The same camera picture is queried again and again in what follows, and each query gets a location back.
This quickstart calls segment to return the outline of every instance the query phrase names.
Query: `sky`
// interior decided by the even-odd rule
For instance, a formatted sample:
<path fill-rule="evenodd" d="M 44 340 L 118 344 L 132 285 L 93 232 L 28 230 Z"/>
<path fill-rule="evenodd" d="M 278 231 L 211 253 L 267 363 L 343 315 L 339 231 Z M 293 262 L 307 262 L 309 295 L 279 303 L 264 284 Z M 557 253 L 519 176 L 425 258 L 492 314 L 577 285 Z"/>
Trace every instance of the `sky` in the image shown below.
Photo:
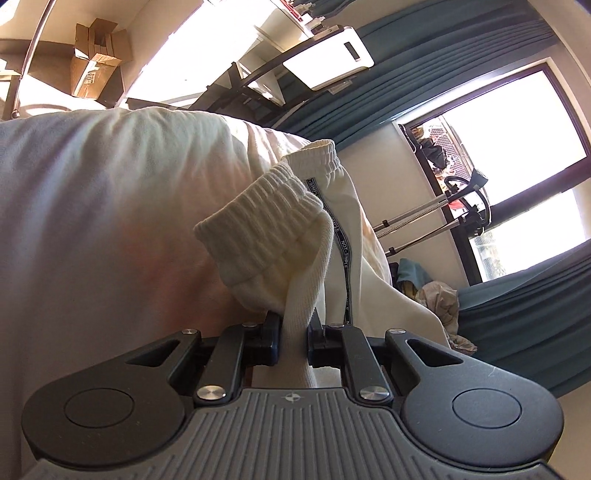
<path fill-rule="evenodd" d="M 570 118 L 543 72 L 516 80 L 444 115 L 499 203 L 585 157 Z M 572 191 L 493 231 L 507 273 L 528 268 L 585 240 Z"/>

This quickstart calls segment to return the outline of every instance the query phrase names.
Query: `window frame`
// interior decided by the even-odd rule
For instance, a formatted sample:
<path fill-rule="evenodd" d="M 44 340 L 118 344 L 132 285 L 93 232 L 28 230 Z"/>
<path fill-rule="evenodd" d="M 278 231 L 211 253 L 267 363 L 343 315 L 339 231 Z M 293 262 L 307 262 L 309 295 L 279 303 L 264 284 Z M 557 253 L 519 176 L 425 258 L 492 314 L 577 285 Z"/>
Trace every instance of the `window frame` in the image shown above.
<path fill-rule="evenodd" d="M 547 178 L 546 180 L 543 180 L 536 185 L 533 185 L 532 187 L 523 190 L 522 192 L 519 192 L 518 194 L 513 195 L 506 200 L 503 200 L 502 202 L 491 205 L 491 225 L 488 227 L 488 229 L 499 226 L 502 223 L 505 223 L 506 221 L 527 212 L 528 210 L 542 202 L 545 202 L 553 196 L 566 192 L 576 187 L 578 184 L 584 182 L 585 180 L 591 178 L 591 142 L 589 141 L 589 137 L 584 130 L 584 126 L 576 110 L 574 109 L 574 106 L 570 102 L 567 93 L 564 91 L 560 81 L 552 71 L 550 65 L 547 62 L 542 62 L 530 68 L 510 74 L 488 85 L 484 85 L 473 92 L 467 93 L 455 100 L 452 100 L 404 125 L 406 130 L 410 132 L 412 128 L 418 127 L 459 105 L 469 102 L 470 100 L 480 97 L 488 92 L 502 87 L 503 85 L 507 85 L 508 83 L 520 80 L 538 72 L 544 72 L 546 78 L 554 88 L 554 91 L 563 104 L 564 109 L 566 110 L 570 121 L 577 132 L 577 136 L 579 137 L 581 145 L 583 146 L 585 157 L 566 167 L 557 174 Z M 425 173 L 431 188 L 433 189 L 433 193 L 435 195 L 441 195 L 441 187 L 439 186 L 439 183 L 435 178 L 435 174 L 431 170 L 426 157 L 424 155 L 418 154 L 417 152 L 417 160 L 423 169 L 423 172 Z M 453 215 L 450 208 L 444 207 L 442 208 L 442 211 L 446 222 L 451 222 L 453 220 Z M 463 225 L 453 228 L 451 233 L 456 244 L 460 260 L 462 261 L 464 271 L 466 272 L 468 283 L 470 285 L 482 283 L 480 269 L 478 268 L 476 257 L 470 244 L 470 238 L 474 237 L 474 234 L 468 232 Z"/>

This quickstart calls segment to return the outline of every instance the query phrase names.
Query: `window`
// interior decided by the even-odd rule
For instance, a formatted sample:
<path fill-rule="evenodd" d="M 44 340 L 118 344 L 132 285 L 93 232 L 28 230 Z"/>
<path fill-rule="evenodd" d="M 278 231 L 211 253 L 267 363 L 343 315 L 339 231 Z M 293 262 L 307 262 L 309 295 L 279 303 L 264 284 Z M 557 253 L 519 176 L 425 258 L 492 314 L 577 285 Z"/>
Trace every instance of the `window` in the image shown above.
<path fill-rule="evenodd" d="M 423 162 L 442 189 L 446 176 L 469 178 L 474 168 L 489 178 L 483 191 L 491 226 L 482 236 L 464 233 L 463 242 L 454 235 L 466 273 L 467 263 L 478 266 L 473 278 L 523 270 L 585 240 L 571 189 L 591 176 L 589 140 L 546 64 L 443 106 L 407 129 L 444 149 L 446 168 L 441 159 L 439 168 Z M 467 200 L 482 206 L 474 194 Z M 458 203 L 450 207 L 449 218 L 464 211 Z"/>

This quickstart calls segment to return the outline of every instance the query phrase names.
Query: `crosshair logo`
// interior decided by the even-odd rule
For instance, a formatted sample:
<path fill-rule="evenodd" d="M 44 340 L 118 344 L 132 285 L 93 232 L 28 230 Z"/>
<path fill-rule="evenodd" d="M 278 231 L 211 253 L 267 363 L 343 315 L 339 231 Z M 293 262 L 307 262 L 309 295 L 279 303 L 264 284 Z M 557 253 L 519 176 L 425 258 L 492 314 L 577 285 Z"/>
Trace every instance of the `crosshair logo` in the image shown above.
<path fill-rule="evenodd" d="M 297 402 L 298 400 L 300 400 L 300 399 L 301 399 L 301 396 L 300 396 L 300 395 L 298 395 L 298 394 L 297 394 L 297 393 L 295 393 L 295 392 L 291 392 L 291 393 L 288 393 L 288 394 L 287 394 L 285 397 L 283 397 L 283 398 L 284 398 L 284 399 L 286 399 L 288 402 L 295 403 L 295 402 Z"/>

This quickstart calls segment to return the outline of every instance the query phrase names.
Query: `open cardboard box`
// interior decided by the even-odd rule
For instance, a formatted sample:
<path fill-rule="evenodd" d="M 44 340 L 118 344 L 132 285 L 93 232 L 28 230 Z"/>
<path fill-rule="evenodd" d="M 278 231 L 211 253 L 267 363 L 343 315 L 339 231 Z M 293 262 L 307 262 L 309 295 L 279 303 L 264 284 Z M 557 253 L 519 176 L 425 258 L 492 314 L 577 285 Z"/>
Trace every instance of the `open cardboard box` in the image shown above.
<path fill-rule="evenodd" d="M 76 24 L 74 56 L 70 64 L 72 95 L 97 99 L 118 65 L 132 60 L 125 30 L 101 18 L 90 27 Z"/>

